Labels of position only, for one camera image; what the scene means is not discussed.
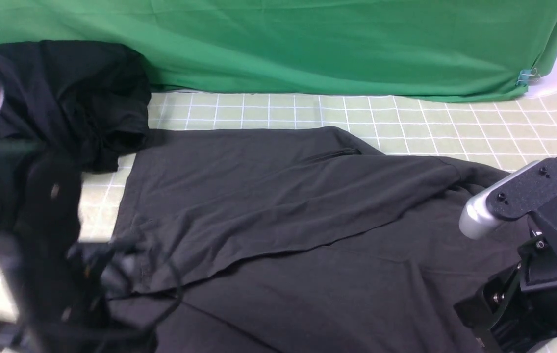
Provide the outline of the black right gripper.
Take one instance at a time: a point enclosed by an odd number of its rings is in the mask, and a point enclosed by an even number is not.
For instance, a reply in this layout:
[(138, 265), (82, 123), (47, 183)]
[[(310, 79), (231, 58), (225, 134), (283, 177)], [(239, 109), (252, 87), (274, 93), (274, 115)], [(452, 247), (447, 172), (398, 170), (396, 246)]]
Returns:
[(506, 268), (454, 304), (485, 353), (535, 353), (557, 338), (557, 323), (521, 291), (519, 272), (517, 267)]

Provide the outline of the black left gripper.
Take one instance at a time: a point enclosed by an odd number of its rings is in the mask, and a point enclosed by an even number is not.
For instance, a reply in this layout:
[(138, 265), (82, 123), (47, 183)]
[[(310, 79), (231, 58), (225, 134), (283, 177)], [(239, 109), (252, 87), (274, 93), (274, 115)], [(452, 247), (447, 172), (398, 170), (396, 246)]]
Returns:
[(127, 242), (76, 243), (46, 257), (0, 241), (0, 270), (18, 311), (16, 321), (0, 320), (0, 352), (154, 353), (155, 330), (113, 317), (113, 289), (101, 280), (135, 251)]

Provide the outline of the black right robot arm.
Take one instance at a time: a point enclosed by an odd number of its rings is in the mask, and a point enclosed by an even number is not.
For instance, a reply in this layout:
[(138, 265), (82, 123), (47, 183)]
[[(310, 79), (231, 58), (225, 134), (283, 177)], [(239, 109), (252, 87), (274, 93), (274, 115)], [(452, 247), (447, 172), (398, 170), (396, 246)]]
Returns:
[(521, 261), (454, 305), (485, 353), (533, 353), (557, 338), (557, 256), (543, 235), (554, 224), (538, 214), (528, 221), (532, 239), (520, 247)]

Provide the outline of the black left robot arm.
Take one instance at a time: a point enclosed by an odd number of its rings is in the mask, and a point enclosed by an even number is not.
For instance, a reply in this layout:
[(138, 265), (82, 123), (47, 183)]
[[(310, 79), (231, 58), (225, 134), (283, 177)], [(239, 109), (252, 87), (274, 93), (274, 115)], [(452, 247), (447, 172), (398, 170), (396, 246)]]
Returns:
[(151, 327), (113, 319), (99, 267), (71, 253), (81, 170), (36, 143), (0, 143), (0, 270), (18, 319), (0, 320), (0, 353), (153, 353)]

